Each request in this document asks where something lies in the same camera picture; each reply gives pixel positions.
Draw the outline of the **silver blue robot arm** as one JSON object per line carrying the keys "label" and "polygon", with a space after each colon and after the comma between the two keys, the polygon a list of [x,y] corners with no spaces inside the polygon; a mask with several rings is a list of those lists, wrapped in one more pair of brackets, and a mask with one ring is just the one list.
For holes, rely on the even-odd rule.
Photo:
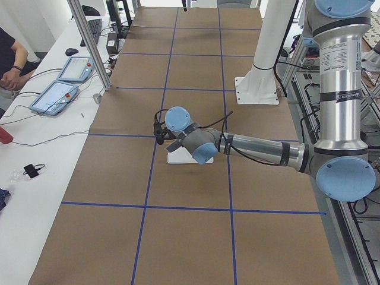
{"label": "silver blue robot arm", "polygon": [[313,177],[338,201],[371,193],[376,175],[360,138],[361,43],[371,25],[371,1],[308,1],[303,34],[319,46],[320,135],[313,144],[291,145],[247,137],[195,123],[186,109],[170,108],[165,124],[175,137],[167,152],[186,149],[199,164],[217,153],[289,166]]}

